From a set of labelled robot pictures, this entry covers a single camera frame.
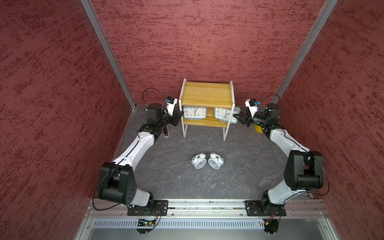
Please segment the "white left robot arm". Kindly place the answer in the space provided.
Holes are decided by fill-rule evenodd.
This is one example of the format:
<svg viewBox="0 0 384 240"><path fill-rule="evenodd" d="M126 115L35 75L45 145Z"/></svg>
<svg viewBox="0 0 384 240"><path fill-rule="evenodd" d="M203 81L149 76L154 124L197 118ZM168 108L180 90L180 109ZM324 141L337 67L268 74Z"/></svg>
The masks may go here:
<svg viewBox="0 0 384 240"><path fill-rule="evenodd" d="M128 148L112 162L105 162L100 169L100 180L95 190L98 199L115 203L100 209L92 198L96 211L106 211L118 205L134 207L144 216L157 218L162 212L150 192L140 190L135 179L135 170L147 150L154 145L160 135L167 136L168 125L177 126L183 112L176 110L177 99L166 100L165 105L150 104L147 107L147 122L136 131L136 138Z"/></svg>

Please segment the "grey rectangular alarm clock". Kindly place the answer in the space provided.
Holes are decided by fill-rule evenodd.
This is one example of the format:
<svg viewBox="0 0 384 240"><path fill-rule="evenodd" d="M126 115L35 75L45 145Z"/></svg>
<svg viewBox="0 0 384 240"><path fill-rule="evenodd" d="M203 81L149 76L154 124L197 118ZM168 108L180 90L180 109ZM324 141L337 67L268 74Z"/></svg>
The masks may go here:
<svg viewBox="0 0 384 240"><path fill-rule="evenodd" d="M214 110L214 117L222 122L228 122L230 121L231 124L237 124L238 120L235 117L231 117L231 110L232 109L224 109L224 108L215 108Z"/></svg>
<svg viewBox="0 0 384 240"><path fill-rule="evenodd" d="M184 118L189 120L203 120L207 117L207 108L205 107L183 107Z"/></svg>

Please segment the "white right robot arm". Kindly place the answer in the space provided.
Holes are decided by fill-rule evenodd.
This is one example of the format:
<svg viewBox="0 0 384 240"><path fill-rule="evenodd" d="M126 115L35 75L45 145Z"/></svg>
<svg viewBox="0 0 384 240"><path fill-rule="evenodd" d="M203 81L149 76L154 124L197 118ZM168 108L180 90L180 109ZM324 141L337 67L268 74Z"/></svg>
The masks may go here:
<svg viewBox="0 0 384 240"><path fill-rule="evenodd" d="M235 114L235 118L247 127L260 127L262 133L288 157L284 179L274 188L266 190L259 201L246 201L247 215L285 216L284 208L290 199L323 187L328 178L323 167L323 156L300 144L284 129L279 123L280 107L277 104L267 104L263 112L259 111L260 103L254 99L246 100L245 105L247 112Z"/></svg>

